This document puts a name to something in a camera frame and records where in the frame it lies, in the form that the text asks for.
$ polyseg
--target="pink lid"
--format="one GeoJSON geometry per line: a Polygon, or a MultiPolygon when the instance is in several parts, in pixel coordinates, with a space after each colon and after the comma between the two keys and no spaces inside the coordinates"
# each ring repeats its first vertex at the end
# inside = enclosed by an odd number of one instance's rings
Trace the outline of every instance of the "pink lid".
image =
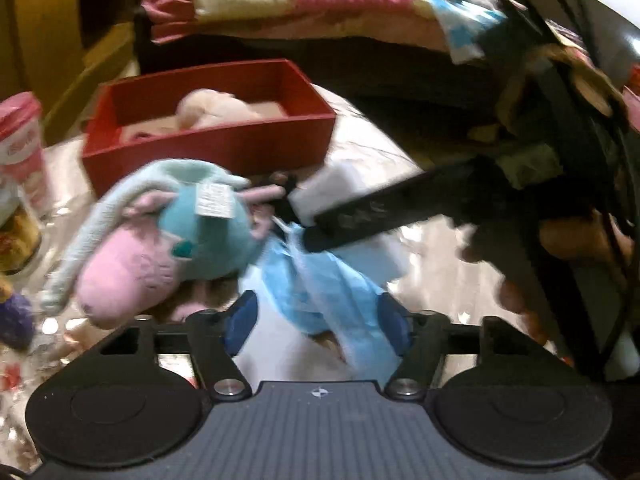
{"type": "Polygon", "coordinates": [[[0,103],[0,140],[10,136],[25,122],[42,113],[40,101],[31,92],[22,92],[0,103]]]}

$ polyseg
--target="white label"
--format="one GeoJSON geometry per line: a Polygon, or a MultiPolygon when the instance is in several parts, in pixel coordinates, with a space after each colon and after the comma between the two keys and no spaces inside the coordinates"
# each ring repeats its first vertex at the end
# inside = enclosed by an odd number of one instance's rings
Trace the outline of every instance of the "white label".
{"type": "Polygon", "coordinates": [[[233,218],[233,193],[231,186],[225,184],[198,184],[196,188],[196,214],[215,218],[233,218]]]}
{"type": "Polygon", "coordinates": [[[27,159],[40,145],[40,123],[28,121],[4,140],[0,140],[0,164],[12,166],[27,159]]]}

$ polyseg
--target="pink cup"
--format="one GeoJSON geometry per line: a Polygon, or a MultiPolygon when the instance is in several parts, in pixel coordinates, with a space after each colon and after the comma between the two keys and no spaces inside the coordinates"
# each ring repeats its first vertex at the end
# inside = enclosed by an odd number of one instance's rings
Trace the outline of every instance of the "pink cup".
{"type": "Polygon", "coordinates": [[[0,103],[0,171],[22,186],[39,216],[51,208],[49,177],[42,155],[42,106],[31,92],[0,103]]]}

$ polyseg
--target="wooden shelf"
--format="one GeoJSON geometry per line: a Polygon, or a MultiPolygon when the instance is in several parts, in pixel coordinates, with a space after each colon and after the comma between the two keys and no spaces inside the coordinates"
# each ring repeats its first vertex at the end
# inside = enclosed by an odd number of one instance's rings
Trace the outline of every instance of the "wooden shelf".
{"type": "Polygon", "coordinates": [[[86,68],[91,68],[107,59],[123,45],[133,44],[133,23],[116,23],[109,31],[89,48],[82,60],[86,68]]]}

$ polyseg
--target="pink blanket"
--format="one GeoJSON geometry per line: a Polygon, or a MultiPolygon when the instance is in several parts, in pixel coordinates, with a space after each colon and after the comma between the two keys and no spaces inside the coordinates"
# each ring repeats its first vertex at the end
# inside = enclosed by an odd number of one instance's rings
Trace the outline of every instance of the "pink blanket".
{"type": "Polygon", "coordinates": [[[246,18],[238,18],[237,0],[211,3],[218,1],[144,0],[142,5],[158,43],[194,33],[265,39],[363,36],[447,51],[443,31],[424,0],[251,0],[241,2],[246,18]],[[212,7],[232,10],[212,16],[212,7]]]}

